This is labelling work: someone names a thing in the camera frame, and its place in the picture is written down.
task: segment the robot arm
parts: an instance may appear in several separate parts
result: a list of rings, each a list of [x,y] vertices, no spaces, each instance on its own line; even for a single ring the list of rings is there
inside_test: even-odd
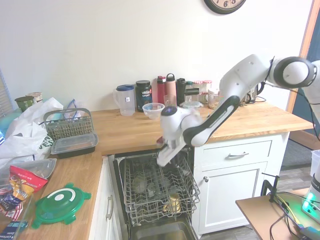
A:
[[[246,57],[223,76],[219,85],[222,100],[205,121],[194,110],[174,106],[164,108],[161,113],[164,146],[157,157],[158,165],[164,167],[185,145],[204,145],[239,107],[247,92],[265,80],[281,88],[305,87],[310,102],[320,103],[319,71],[320,61],[311,63],[300,57],[272,61],[255,54]],[[314,105],[313,110],[320,119],[320,105]]]

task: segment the dishwasher rack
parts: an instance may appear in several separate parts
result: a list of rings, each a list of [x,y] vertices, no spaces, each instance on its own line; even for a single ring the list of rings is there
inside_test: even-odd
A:
[[[156,159],[155,155],[125,159],[124,205],[133,226],[192,214],[199,203],[200,191],[186,156],[178,156],[179,167],[159,167]]]

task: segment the plastic pitcher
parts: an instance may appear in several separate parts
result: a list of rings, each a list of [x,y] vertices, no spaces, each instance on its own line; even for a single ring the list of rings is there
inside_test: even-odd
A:
[[[135,113],[135,94],[133,85],[120,85],[113,90],[113,100],[120,108],[122,116],[131,116]]]

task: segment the green lid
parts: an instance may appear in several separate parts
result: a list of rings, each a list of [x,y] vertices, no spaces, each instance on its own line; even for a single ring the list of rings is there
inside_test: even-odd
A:
[[[70,224],[76,220],[76,212],[82,207],[85,199],[91,198],[91,193],[68,183],[64,188],[52,192],[35,203],[35,220],[32,227],[37,229],[41,224],[53,224],[64,221]]]

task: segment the gray floor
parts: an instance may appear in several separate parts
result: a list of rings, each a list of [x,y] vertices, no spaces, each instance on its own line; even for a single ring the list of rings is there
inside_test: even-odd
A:
[[[311,150],[292,140],[286,145],[282,166],[311,164]]]
[[[290,191],[305,189],[310,187],[310,183],[310,167],[282,170],[280,172],[278,190]],[[248,225],[204,234],[201,240],[259,240],[259,237],[255,231],[251,229],[251,226]]]

